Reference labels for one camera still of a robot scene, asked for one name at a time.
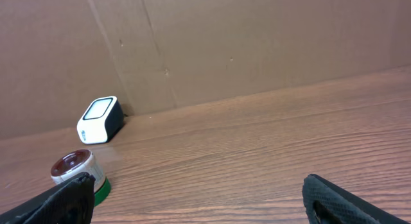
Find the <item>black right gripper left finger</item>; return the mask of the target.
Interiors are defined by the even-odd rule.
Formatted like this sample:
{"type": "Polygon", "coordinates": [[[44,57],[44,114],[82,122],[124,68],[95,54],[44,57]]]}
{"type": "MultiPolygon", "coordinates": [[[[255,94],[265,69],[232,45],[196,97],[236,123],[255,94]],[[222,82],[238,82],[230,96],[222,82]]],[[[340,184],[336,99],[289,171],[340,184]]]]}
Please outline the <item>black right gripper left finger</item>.
{"type": "Polygon", "coordinates": [[[3,213],[1,224],[89,224],[94,210],[95,178],[79,173],[3,213]]]}

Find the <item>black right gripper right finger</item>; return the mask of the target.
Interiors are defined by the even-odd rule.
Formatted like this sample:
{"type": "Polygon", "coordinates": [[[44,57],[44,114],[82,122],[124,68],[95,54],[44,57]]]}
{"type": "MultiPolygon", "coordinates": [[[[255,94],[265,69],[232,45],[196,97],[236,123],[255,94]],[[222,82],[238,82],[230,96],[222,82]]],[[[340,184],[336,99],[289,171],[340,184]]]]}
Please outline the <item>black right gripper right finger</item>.
{"type": "Polygon", "coordinates": [[[316,174],[304,179],[302,197],[310,224],[408,224],[316,174]]]}

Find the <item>jar with green lid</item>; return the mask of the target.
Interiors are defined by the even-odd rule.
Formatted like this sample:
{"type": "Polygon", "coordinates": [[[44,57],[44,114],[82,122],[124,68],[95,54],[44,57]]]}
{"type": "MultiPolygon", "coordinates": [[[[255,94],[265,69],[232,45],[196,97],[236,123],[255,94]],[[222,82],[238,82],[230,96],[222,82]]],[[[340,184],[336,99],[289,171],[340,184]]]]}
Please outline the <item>jar with green lid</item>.
{"type": "Polygon", "coordinates": [[[51,178],[54,183],[60,184],[84,172],[95,178],[94,206],[97,206],[108,197],[111,184],[91,150],[76,150],[60,158],[51,168],[51,178]]]}

